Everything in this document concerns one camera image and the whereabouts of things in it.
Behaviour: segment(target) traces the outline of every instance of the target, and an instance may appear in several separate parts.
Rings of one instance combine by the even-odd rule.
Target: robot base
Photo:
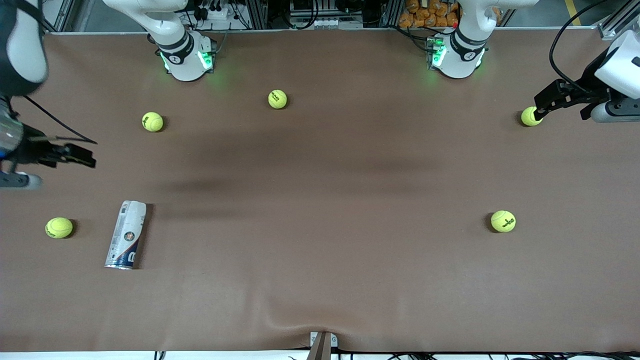
[[[0,171],[0,189],[2,190],[37,190],[42,186],[42,178],[24,172],[6,173]]]
[[[189,34],[194,40],[193,50],[181,64],[174,64],[161,55],[167,73],[180,81],[194,81],[206,73],[213,73],[216,63],[218,43],[197,31],[189,31]]]
[[[471,61],[463,61],[460,55],[452,50],[452,35],[437,34],[427,39],[427,64],[430,70],[439,70],[445,76],[453,79],[463,79],[473,74],[474,70],[480,66],[484,49],[480,54],[473,56]]]

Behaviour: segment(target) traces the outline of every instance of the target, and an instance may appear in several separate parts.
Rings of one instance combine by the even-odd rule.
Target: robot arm
[[[34,92],[47,79],[39,0],[0,1],[0,94]]]
[[[535,119],[559,108],[587,104],[583,120],[640,121],[640,39],[626,30],[595,58],[576,81],[557,79],[535,96]]]
[[[454,79],[471,75],[480,66],[487,40],[496,26],[493,7],[517,9],[534,6],[538,0],[458,0],[462,16],[449,34],[436,35],[431,67]]]
[[[76,162],[95,167],[92,153],[67,143],[54,145],[41,131],[17,120],[13,96],[34,92],[48,75],[42,47],[40,0],[0,0],[0,188],[38,188],[38,176],[17,172],[18,164],[56,167]],[[4,172],[2,165],[10,163]]]
[[[145,28],[160,48],[164,66],[176,79],[193,81],[213,70],[216,49],[209,37],[187,31],[176,11],[188,0],[104,0]]]

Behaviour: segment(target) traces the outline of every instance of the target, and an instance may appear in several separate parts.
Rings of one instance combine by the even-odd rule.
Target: black cable
[[[231,9],[234,11],[234,13],[236,15],[238,15],[238,20],[240,20],[240,23],[247,29],[251,29],[251,27],[248,25],[247,21],[244,19],[244,16],[242,14],[242,12],[240,11],[239,7],[238,7],[238,3],[236,2],[236,0],[232,0],[231,2],[229,2],[231,4]]]
[[[318,19],[318,15],[320,15],[320,4],[318,3],[318,0],[314,0],[314,4],[316,5],[316,14],[314,15],[314,8],[313,6],[311,7],[311,18],[309,18],[309,22],[307,23],[307,25],[304,25],[302,28],[297,27],[296,25],[291,24],[291,22],[289,22],[289,20],[287,20],[285,14],[287,12],[289,12],[289,15],[291,14],[291,11],[288,9],[288,4],[289,1],[285,0],[282,2],[284,4],[283,6],[283,10],[285,10],[284,12],[282,12],[282,20],[284,21],[285,24],[287,24],[287,26],[289,26],[289,28],[291,29],[297,29],[297,30],[304,30],[309,28],[311,25],[316,23],[316,20]]]
[[[63,136],[56,136],[56,140],[66,140],[66,141],[72,141],[72,142],[90,142],[82,138],[67,138]]]
[[[565,75],[564,72],[560,71],[560,69],[556,65],[556,62],[554,61],[554,50],[556,50],[556,45],[558,43],[558,40],[560,40],[560,36],[567,29],[569,24],[571,24],[575,19],[577,19],[583,13],[589,11],[590,9],[592,9],[592,8],[598,6],[598,5],[600,5],[600,4],[602,4],[602,3],[606,2],[606,1],[608,1],[608,0],[600,0],[597,3],[593,3],[593,4],[585,7],[584,9],[580,10],[579,12],[577,12],[574,16],[572,16],[571,19],[569,19],[567,22],[565,22],[565,24],[562,26],[562,28],[560,28],[560,31],[558,31],[558,34],[556,35],[556,38],[554,39],[554,42],[551,44],[551,48],[549,49],[549,63],[551,64],[551,67],[556,72],[556,74],[558,74],[558,76],[563,78],[567,83],[573,85],[575,88],[581,90],[582,92],[584,92],[587,95],[590,95],[591,92],[587,91],[585,88],[583,88],[582,86],[578,85],[575,81],[571,80],[567,75]]]
[[[406,29],[406,32],[409,34],[409,38],[411,39],[411,41],[413,42],[413,44],[420,50],[428,53],[429,49],[422,47],[420,44],[418,44],[417,41],[415,41],[415,38],[413,37],[413,35],[411,35],[411,31],[409,31],[409,28]]]
[[[194,29],[194,27],[193,27],[193,21],[191,21],[191,15],[189,15],[189,12],[188,12],[186,9],[184,9],[184,10],[183,10],[183,12],[184,12],[185,14],[187,14],[187,18],[189,19],[189,26],[190,26],[190,27],[191,27],[191,29],[193,30],[193,29]]]
[[[419,37],[417,35],[409,34],[409,32],[408,32],[409,28],[407,28],[407,31],[405,31],[405,30],[403,30],[402,28],[400,28],[399,26],[396,26],[396,25],[388,25],[387,27],[388,28],[392,28],[392,29],[396,29],[400,34],[402,34],[402,35],[404,35],[406,37],[413,37],[416,40],[427,40],[426,37]],[[433,29],[433,28],[423,28],[423,29],[426,29],[426,30],[429,30],[429,31],[433,31],[434,33],[443,34],[443,35],[451,35],[451,34],[453,34],[455,32],[455,30],[454,30],[454,31],[449,32],[449,33],[444,33],[442,31],[439,31],[439,30],[436,30],[436,29]]]
[[[72,133],[74,133],[76,136],[78,136],[78,137],[80,137],[80,138],[84,139],[86,142],[94,143],[94,144],[96,144],[96,145],[98,144],[97,142],[95,142],[95,141],[93,141],[93,140],[89,139],[88,137],[86,137],[85,135],[82,135],[81,133],[78,133],[76,130],[73,130],[71,127],[67,126],[64,122],[62,122],[62,121],[58,120],[58,118],[57,118],[57,117],[55,117],[55,116],[51,115],[51,113],[50,113],[50,112],[48,112],[45,108],[43,108],[42,106],[40,106],[40,104],[38,104],[38,103],[37,103],[37,102],[35,102],[34,100],[31,100],[31,98],[30,98],[30,97],[28,97],[28,96],[26,96],[26,95],[25,95],[25,96],[24,96],[24,98],[25,98],[25,99],[27,99],[31,104],[34,104],[38,109],[40,109],[40,111],[42,111],[43,113],[47,114],[47,116],[49,116],[50,118],[52,118],[52,119],[53,119],[53,121],[55,121],[55,122],[59,123],[59,124],[60,124],[60,126],[64,127],[65,129],[67,129],[67,130],[69,130],[69,131],[71,131],[71,132],[72,132]]]

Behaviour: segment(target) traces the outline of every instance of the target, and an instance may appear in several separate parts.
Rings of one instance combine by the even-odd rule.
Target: power strip
[[[208,10],[209,16],[207,20],[226,20],[229,15],[229,9],[225,6],[222,11]]]

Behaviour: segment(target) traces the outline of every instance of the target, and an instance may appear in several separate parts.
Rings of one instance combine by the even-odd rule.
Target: metal bracket
[[[338,337],[330,332],[312,332],[307,360],[331,360],[331,348],[338,347]]]
[[[327,335],[330,336],[331,347],[338,347],[338,337],[336,335],[330,333],[330,332],[328,332]],[[314,342],[316,342],[317,336],[318,336],[318,332],[317,331],[312,331],[311,332],[310,341],[309,341],[309,345],[310,346],[314,346]]]

